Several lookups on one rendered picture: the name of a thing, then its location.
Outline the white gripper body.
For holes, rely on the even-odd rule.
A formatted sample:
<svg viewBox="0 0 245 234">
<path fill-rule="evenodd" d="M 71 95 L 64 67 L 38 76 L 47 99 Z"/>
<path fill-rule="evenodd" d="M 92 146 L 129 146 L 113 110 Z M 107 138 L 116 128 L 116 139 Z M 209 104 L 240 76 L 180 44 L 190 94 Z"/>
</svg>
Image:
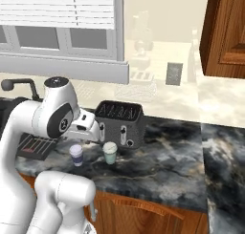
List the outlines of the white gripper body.
<svg viewBox="0 0 245 234">
<path fill-rule="evenodd" d="M 91 127 L 86 127 L 84 124 L 76 120 L 64 133 L 64 136 L 66 138 L 89 140 L 96 142 L 100 138 L 100 127 L 95 120 L 92 122 Z"/>
</svg>

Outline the purple paper cup with lid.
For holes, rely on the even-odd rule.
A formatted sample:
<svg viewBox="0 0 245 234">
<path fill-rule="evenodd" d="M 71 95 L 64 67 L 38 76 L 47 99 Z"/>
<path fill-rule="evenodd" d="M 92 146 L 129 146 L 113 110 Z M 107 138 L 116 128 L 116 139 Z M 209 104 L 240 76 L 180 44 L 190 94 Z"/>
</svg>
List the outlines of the purple paper cup with lid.
<svg viewBox="0 0 245 234">
<path fill-rule="evenodd" d="M 72 157 L 75 166 L 81 166 L 83 163 L 83 151 L 79 144 L 74 144 L 70 147 L 69 153 Z"/>
</svg>

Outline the green paper cup with lid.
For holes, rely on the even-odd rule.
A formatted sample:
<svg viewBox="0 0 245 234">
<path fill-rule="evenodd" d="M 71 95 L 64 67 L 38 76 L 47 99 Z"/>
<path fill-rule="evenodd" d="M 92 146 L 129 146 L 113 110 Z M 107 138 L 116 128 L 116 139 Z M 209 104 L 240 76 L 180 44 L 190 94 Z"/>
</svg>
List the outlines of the green paper cup with lid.
<svg viewBox="0 0 245 234">
<path fill-rule="evenodd" d="M 102 151 L 104 153 L 105 161 L 108 164 L 113 164 L 116 161 L 117 150 L 118 147 L 115 142 L 108 141 L 103 145 Z"/>
</svg>

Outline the dark grey toaster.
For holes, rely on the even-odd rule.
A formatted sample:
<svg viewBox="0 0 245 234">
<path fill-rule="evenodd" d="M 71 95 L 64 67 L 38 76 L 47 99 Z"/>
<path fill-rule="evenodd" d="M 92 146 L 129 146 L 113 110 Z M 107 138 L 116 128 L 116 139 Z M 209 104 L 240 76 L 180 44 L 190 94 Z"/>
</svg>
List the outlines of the dark grey toaster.
<svg viewBox="0 0 245 234">
<path fill-rule="evenodd" d="M 112 141 L 120 148 L 137 149 L 145 136 L 145 115 L 138 103 L 102 101 L 95 110 L 100 142 Z"/>
</svg>

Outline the dark ribbed drain tray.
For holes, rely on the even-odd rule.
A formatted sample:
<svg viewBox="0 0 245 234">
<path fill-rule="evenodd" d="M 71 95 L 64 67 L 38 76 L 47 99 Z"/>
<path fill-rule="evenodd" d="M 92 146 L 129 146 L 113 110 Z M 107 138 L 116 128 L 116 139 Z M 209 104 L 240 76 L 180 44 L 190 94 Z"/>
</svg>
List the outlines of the dark ribbed drain tray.
<svg viewBox="0 0 245 234">
<path fill-rule="evenodd" d="M 37 138 L 24 133 L 21 136 L 17 155 L 31 160 L 45 160 L 56 148 L 57 139 Z"/>
</svg>

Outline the grey framed window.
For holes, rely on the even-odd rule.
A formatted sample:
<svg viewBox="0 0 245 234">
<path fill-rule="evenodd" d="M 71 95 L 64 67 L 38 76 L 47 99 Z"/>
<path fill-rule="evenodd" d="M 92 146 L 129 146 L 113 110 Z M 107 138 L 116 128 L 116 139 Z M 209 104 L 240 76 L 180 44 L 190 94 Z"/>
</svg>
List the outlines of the grey framed window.
<svg viewBox="0 0 245 234">
<path fill-rule="evenodd" d="M 114 30 L 0 24 L 0 72 L 128 83 L 123 0 L 114 7 Z"/>
</svg>

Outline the black sink tap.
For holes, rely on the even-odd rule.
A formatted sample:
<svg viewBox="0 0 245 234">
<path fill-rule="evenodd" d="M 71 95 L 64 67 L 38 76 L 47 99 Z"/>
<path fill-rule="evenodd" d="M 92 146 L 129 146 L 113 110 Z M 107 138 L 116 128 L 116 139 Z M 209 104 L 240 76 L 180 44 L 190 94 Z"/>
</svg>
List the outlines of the black sink tap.
<svg viewBox="0 0 245 234">
<path fill-rule="evenodd" d="M 34 81 L 30 78 L 3 79 L 1 81 L 1 88 L 3 91 L 11 91 L 15 84 L 29 84 L 32 91 L 32 99 L 35 101 L 41 100 L 35 88 Z"/>
</svg>

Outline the wooden base cupboard door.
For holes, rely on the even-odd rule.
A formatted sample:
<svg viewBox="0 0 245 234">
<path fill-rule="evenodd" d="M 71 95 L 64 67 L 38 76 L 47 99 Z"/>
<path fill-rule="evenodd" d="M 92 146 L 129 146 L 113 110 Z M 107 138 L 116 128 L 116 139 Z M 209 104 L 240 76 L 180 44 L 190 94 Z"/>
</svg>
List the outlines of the wooden base cupboard door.
<svg viewBox="0 0 245 234">
<path fill-rule="evenodd" d="M 205 213 L 98 191 L 98 234 L 209 234 Z"/>
</svg>

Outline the white window blind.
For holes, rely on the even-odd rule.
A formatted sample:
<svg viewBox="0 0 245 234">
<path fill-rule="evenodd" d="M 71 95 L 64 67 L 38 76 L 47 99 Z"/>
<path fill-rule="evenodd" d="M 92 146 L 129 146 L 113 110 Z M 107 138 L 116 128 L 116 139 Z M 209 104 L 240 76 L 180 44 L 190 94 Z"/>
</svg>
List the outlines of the white window blind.
<svg viewBox="0 0 245 234">
<path fill-rule="evenodd" d="M 115 29 L 115 0 L 0 0 L 0 24 Z"/>
</svg>

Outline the grey wall socket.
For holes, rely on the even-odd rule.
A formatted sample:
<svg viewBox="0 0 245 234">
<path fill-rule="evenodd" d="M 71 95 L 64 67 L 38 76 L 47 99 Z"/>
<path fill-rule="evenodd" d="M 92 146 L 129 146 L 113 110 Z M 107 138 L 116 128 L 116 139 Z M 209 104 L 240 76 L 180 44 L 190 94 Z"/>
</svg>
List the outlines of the grey wall socket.
<svg viewBox="0 0 245 234">
<path fill-rule="evenodd" d="M 181 83 L 183 64 L 182 63 L 167 63 L 166 85 L 179 86 Z"/>
</svg>

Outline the wooden wall cupboard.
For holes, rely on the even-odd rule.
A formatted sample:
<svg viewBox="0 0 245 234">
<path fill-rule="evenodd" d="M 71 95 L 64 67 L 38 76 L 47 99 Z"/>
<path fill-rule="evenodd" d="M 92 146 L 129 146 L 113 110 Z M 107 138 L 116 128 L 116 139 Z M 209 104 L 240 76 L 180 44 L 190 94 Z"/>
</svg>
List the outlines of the wooden wall cupboard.
<svg viewBox="0 0 245 234">
<path fill-rule="evenodd" d="M 245 0 L 208 0 L 199 51 L 204 75 L 245 79 Z"/>
</svg>

